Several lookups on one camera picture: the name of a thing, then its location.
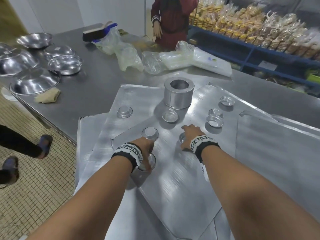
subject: red robe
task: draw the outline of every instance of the red robe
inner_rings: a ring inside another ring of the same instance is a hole
[[[156,38],[155,42],[162,47],[174,50],[179,40],[187,40],[188,24],[190,13],[197,7],[198,0],[179,0],[180,10],[167,10],[160,13],[161,0],[155,0],[151,9],[151,18],[161,17],[160,26],[162,29],[161,39]]]

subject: beige cloth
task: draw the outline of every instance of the beige cloth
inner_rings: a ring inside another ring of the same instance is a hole
[[[58,88],[51,88],[48,91],[39,94],[34,98],[36,103],[54,103],[57,101],[57,98],[60,94],[60,90]]]

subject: beige floor tile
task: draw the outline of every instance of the beige floor tile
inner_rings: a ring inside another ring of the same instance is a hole
[[[33,143],[42,134],[53,136],[50,154],[43,160],[0,147],[0,163],[9,156],[19,158],[20,178],[0,190],[0,240],[17,240],[29,235],[74,192],[76,148],[53,129],[46,130],[0,95],[0,124]]]

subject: white label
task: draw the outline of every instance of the white label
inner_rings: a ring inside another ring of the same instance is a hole
[[[278,65],[266,62],[264,60],[259,65],[259,67],[266,68],[266,69],[271,70],[271,71],[274,71],[277,68],[277,66]]]

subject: small aluminum mold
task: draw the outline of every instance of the small aluminum mold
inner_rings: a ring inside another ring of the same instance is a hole
[[[228,97],[228,96],[222,96],[220,98],[220,102],[224,105],[224,106],[233,106],[235,104],[235,101],[231,98],[231,97]]]
[[[141,136],[156,141],[159,138],[159,132],[153,127],[147,127],[142,131]]]
[[[121,118],[129,118],[133,114],[133,112],[134,111],[129,106],[121,106],[118,109],[117,114]]]
[[[207,116],[207,122],[210,126],[220,128],[223,125],[223,120],[215,114],[209,114]]]
[[[208,112],[208,115],[216,115],[216,116],[219,116],[220,118],[223,119],[223,113],[218,108],[210,109],[209,112]]]
[[[154,156],[153,153],[150,153],[150,154],[149,154],[148,161],[149,161],[149,164],[150,164],[150,166],[151,166],[151,170],[153,170],[153,169],[155,168],[156,162],[157,162],[157,161],[156,161],[156,157]],[[143,163],[141,163],[140,166],[138,166],[138,169],[141,170],[141,171],[143,171],[143,172],[146,172],[146,171],[147,171],[147,170],[146,170],[146,167],[145,167],[145,165],[144,165]]]
[[[162,118],[168,123],[174,123],[178,120],[178,114],[173,110],[167,110],[162,113]]]
[[[182,144],[182,143],[184,143],[185,140],[186,140],[186,135],[185,135],[185,133],[183,132],[183,133],[181,133],[181,134],[179,135],[179,141],[180,141],[180,143]]]

